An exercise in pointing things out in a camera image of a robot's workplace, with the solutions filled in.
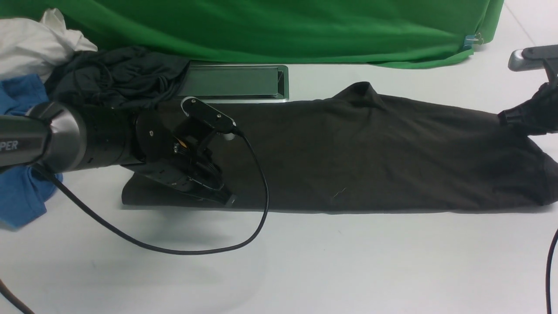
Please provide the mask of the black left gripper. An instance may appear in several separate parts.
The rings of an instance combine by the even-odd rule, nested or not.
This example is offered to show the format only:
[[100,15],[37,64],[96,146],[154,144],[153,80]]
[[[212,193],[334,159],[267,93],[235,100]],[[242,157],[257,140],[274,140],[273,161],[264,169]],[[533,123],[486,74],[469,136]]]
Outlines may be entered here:
[[126,110],[131,127],[131,159],[136,205],[232,206],[237,196],[226,186],[209,143],[218,134],[189,117],[168,128],[154,110]]

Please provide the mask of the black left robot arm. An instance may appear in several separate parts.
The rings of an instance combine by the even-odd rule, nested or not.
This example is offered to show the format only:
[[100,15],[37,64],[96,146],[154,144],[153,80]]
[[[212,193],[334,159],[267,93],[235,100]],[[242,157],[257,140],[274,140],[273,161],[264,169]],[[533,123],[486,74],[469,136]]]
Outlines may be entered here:
[[47,102],[1,117],[1,170],[40,164],[52,173],[122,166],[194,199],[230,206],[209,143],[235,121],[187,97],[155,109],[109,109]]

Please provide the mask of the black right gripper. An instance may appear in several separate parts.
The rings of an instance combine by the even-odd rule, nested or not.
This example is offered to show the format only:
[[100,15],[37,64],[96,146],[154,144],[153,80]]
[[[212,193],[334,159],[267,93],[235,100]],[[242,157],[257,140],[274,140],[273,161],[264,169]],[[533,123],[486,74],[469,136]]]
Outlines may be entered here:
[[544,83],[524,103],[498,114],[501,126],[521,136],[540,136],[558,131],[558,90]]

